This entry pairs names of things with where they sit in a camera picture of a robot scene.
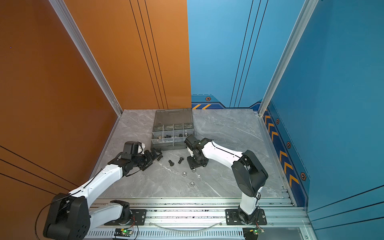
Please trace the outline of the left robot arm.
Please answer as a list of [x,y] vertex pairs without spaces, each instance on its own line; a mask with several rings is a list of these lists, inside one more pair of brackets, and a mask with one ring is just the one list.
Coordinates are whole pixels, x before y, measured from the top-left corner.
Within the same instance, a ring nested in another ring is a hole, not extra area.
[[93,210],[91,206],[115,182],[132,176],[132,169],[145,171],[161,157],[160,150],[147,150],[140,142],[125,142],[123,151],[94,177],[69,193],[59,193],[52,199],[47,205],[49,211],[43,236],[53,240],[82,240],[90,230],[109,222],[137,228],[136,217],[128,202],[112,200]]

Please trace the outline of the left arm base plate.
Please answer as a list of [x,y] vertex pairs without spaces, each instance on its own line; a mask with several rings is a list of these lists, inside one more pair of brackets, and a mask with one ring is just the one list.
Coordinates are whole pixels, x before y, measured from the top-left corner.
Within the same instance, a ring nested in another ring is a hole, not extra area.
[[147,216],[147,210],[145,209],[133,209],[131,210],[131,217],[128,220],[114,220],[105,223],[105,226],[144,226]]

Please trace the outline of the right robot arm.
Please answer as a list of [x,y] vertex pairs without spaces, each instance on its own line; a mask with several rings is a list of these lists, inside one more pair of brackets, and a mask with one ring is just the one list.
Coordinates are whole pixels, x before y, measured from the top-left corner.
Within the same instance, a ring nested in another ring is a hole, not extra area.
[[185,144],[190,153],[187,161],[191,169],[206,167],[213,160],[233,171],[237,186],[242,191],[238,218],[244,225],[257,224],[261,213],[258,201],[269,175],[254,152],[230,150],[211,139],[198,140],[194,135],[188,136]]

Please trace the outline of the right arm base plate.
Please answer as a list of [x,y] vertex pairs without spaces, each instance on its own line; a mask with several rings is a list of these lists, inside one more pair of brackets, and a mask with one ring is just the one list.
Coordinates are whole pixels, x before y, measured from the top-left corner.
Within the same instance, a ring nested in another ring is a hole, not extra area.
[[226,214],[226,223],[229,226],[234,226],[234,225],[266,226],[268,224],[265,211],[260,208],[256,208],[254,212],[250,215],[247,215],[240,208],[226,209],[225,214]]

